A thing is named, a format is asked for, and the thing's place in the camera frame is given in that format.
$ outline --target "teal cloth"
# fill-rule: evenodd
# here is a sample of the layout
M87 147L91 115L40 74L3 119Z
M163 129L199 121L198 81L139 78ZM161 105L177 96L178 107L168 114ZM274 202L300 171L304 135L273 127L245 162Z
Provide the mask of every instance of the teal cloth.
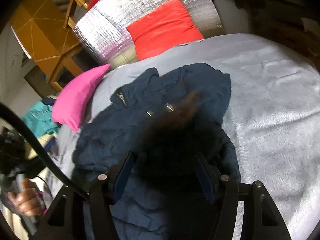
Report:
M39 101L21 119L36 138L39 138L46 133L59 132L60 128L56 123L53 123L51 112L52 106L46 106Z

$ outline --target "navy blue jacket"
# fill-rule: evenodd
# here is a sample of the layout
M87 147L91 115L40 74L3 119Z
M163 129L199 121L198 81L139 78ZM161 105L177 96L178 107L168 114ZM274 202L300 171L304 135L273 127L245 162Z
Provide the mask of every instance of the navy blue jacket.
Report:
M141 134L187 95L200 94L198 111L187 127L151 149L141 148ZM231 95L229 74L205 63L186 65L159 77L150 68L119 88L111 104L90 124L84 125L73 162L73 180L90 181L123 153L138 152L122 199L112 208L120 239L200 239L212 223L190 159L201 151L220 173L240 181L236 152L221 128ZM153 112L150 117L146 112Z

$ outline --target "black cable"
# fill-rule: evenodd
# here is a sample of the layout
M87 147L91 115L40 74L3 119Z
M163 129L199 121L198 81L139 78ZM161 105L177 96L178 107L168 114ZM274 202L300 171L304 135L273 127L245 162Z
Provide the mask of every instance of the black cable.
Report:
M62 181L66 186L70 187L73 191L78 193L81 197L83 197L86 201L89 201L88 194L72 182L58 167L54 164L51 158L47 155L39 141L33 135L33 133L29 130L29 128L24 124L24 122L17 117L9 108L7 108L4 104L0 103L0 118L4 119L7 123L9 123L18 133L20 133L30 144L30 146L35 150L38 154L39 158L42 162L48 167L48 169L56 175L58 179Z
M50 193L50 195L51 195L51 197L52 197L52 199L53 199L53 196L52 196L52 193L51 193L51 190L50 190L50 187L49 187L48 183L44 180L44 178L41 178L39 175L37 175L36 177L39 178L39 179L41 179L41 180L47 185L47 188L48 188L48 190L49 190L49 193Z

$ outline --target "jacket zipper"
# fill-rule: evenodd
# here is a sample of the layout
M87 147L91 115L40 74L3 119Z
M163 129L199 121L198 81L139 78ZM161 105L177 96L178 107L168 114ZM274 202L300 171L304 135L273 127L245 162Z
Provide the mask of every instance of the jacket zipper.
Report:
M117 96L121 99L122 103L124 104L125 107L127 107L127 103L124 99L124 96L122 94L122 92L118 93Z

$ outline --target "silver insulation sheet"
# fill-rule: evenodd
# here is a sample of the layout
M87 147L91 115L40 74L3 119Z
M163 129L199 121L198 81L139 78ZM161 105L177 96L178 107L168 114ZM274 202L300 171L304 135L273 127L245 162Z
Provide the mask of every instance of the silver insulation sheet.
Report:
M136 59L134 44L126 27L168 0L100 0L76 24L79 40L101 64L112 67ZM224 33L211 0L181 0L204 38Z

